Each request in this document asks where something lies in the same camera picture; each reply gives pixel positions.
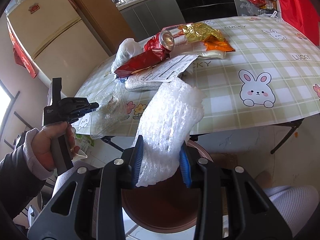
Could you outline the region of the person's left hand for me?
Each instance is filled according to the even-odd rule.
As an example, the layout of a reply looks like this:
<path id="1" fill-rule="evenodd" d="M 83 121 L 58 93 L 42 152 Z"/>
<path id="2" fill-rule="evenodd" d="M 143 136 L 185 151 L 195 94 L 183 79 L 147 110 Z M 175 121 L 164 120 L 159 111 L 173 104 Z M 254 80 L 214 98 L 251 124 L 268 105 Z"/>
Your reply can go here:
<path id="1" fill-rule="evenodd" d="M 55 169 L 54 160 L 50 150 L 52 139 L 62 135 L 67 135 L 69 146 L 71 147 L 72 158 L 79 152 L 80 147 L 76 146 L 72 126 L 67 122 L 60 122 L 49 126 L 44 126 L 31 142 L 31 148 L 36 159 L 48 171 Z"/>

